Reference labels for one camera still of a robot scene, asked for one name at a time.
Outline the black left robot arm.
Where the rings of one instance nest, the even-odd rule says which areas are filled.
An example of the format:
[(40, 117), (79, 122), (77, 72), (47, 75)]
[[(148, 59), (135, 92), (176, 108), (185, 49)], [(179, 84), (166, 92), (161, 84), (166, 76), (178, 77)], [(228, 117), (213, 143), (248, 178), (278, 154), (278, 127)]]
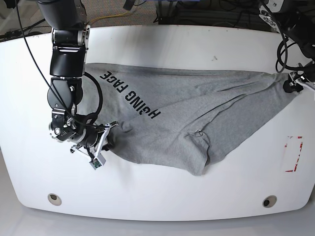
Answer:
[[(315, 90), (315, 24), (301, 12), (291, 0), (260, 0), (259, 16), (278, 32), (282, 41), (277, 48), (276, 71), (289, 70), (283, 84), (286, 93)], [(288, 48), (297, 45), (302, 54), (311, 61), (306, 65), (287, 65)]]

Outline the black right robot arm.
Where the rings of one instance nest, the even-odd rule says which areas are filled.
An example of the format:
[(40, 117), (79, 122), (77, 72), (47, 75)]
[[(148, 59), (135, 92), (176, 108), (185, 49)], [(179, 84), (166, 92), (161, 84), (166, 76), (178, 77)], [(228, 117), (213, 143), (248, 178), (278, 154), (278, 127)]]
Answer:
[[(87, 156), (90, 165), (97, 169), (106, 162), (101, 151), (114, 146), (107, 136), (118, 123), (95, 124), (103, 105), (103, 94), (99, 82), (85, 72), (91, 29), (85, 7), (80, 0), (38, 0), (36, 3), (52, 28), (52, 78), (47, 92), (52, 108), (50, 135), (59, 142), (72, 142), (70, 151)], [(83, 98), (83, 76), (95, 84), (99, 96), (96, 111), (87, 115), (77, 113)]]

